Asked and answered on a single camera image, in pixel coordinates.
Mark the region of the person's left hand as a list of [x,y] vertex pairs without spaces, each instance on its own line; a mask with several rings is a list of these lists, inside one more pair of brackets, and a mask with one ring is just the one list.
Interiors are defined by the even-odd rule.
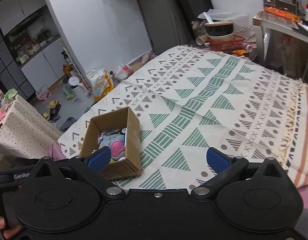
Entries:
[[6,229],[5,219],[0,216],[0,230],[3,230],[3,236],[6,239],[11,239],[13,236],[15,236],[21,231],[21,226],[18,225],[12,229]]

